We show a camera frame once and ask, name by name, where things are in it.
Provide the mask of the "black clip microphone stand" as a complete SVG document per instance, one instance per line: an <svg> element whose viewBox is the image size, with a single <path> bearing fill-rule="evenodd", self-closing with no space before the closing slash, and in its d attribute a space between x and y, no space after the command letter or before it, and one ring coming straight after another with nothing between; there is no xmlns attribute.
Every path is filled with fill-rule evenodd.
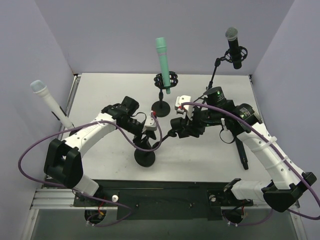
<svg viewBox="0 0 320 240"><path fill-rule="evenodd" d="M153 148L156 148L158 145L158 141L154 145L151 145L148 140L147 142L136 146L144 150L152 150ZM134 151L134 159L140 166L148 168L154 164L156 160L156 155L154 151L146 152L136 148Z"/></svg>

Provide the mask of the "mint green microphone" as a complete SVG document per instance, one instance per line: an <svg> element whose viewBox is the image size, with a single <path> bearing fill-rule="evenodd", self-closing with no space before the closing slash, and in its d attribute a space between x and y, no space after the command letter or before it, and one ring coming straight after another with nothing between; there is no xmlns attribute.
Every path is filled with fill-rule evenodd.
<svg viewBox="0 0 320 240"><path fill-rule="evenodd" d="M163 86L165 87L166 94L171 93L171 79L169 73L169 64L167 58L167 43L164 37L159 37L155 40L156 51L158 54Z"/></svg>

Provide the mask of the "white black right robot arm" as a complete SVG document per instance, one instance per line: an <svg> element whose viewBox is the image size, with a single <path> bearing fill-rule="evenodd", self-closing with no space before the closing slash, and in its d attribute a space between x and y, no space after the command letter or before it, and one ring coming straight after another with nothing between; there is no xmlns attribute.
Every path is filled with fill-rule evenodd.
<svg viewBox="0 0 320 240"><path fill-rule="evenodd" d="M226 99L220 86L204 93L204 102L193 102L188 95L178 96L174 109L185 117L170 121L179 138L201 136L207 127L220 126L245 144L271 177L270 181L236 178L223 189L230 205L241 200L264 201L277 212L287 211L316 182L312 172L295 165L271 136L259 114L247 103L235 105Z"/></svg>

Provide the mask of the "black handheld microphone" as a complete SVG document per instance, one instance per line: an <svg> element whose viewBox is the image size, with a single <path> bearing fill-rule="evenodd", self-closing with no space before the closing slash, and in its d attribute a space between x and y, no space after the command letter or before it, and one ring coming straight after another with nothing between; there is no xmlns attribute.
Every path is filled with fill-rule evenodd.
<svg viewBox="0 0 320 240"><path fill-rule="evenodd" d="M249 165L248 165L248 159L247 159L247 154L246 154L244 145L238 138L235 139L235 144L236 144L236 147L237 147L237 151L238 151L240 162L241 162L243 168L245 170L248 170L249 169Z"/></svg>

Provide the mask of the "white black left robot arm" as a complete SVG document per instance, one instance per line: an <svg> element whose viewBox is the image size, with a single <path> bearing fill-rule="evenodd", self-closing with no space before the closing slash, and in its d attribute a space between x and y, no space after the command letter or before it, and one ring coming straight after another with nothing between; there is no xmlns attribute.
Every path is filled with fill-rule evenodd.
<svg viewBox="0 0 320 240"><path fill-rule="evenodd" d="M119 130L134 138L130 144L135 148L134 159L142 167L150 167L156 159L155 149L149 139L156 139L159 130L156 113L151 111L143 122L134 118L139 103L126 96L121 103L104 107L97 117L63 140L54 139L48 146L44 172L68 189L85 194L92 206L103 200L101 186L84 174L82 157L107 134Z"/></svg>

